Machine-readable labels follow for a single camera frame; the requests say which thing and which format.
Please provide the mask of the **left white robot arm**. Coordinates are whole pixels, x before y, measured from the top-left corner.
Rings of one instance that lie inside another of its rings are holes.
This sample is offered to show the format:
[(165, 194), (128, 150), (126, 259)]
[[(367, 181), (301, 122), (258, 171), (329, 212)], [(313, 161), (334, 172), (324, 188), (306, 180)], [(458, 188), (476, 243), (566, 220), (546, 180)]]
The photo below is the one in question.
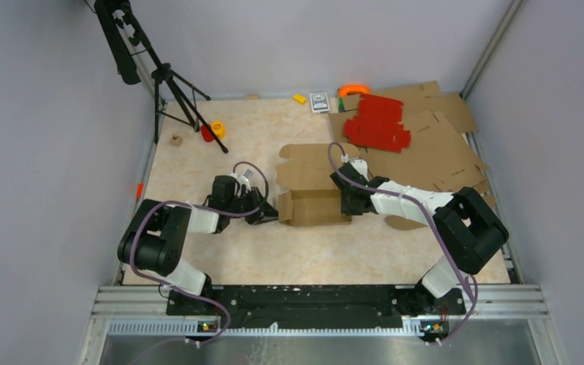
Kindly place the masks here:
[(118, 245), (119, 261), (130, 263), (132, 243), (137, 239), (135, 267), (183, 289), (184, 303), (195, 314), (208, 312), (214, 295), (204, 288), (208, 276), (182, 257), (186, 235), (217, 234), (230, 224), (231, 217), (211, 209), (238, 214), (250, 225), (276, 221), (278, 211), (251, 185), (250, 176), (250, 170), (216, 176), (203, 209), (143, 200)]

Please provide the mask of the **brown cardboard box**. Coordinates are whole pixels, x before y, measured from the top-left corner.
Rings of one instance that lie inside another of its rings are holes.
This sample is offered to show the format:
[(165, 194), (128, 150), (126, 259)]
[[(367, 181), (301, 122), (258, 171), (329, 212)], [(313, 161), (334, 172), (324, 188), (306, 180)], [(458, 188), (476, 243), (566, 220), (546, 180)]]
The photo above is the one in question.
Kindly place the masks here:
[(341, 167), (342, 154), (360, 157), (352, 144), (286, 144), (279, 151), (283, 160), (275, 168), (281, 188), (277, 199), (278, 220), (291, 227), (348, 225), (341, 213), (341, 191), (331, 179), (333, 167)]

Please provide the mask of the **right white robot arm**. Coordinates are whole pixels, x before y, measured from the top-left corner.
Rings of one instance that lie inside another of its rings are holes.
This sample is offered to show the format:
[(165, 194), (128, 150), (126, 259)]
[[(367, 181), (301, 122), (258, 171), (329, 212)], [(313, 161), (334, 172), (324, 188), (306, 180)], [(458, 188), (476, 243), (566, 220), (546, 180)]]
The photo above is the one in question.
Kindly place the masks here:
[(381, 176), (367, 180), (353, 163), (331, 178), (341, 192), (344, 214), (400, 217), (432, 229), (443, 257), (415, 287), (415, 302), (425, 313), (443, 307), (446, 294), (463, 278), (478, 274), (509, 239), (506, 227), (473, 188), (432, 192)]

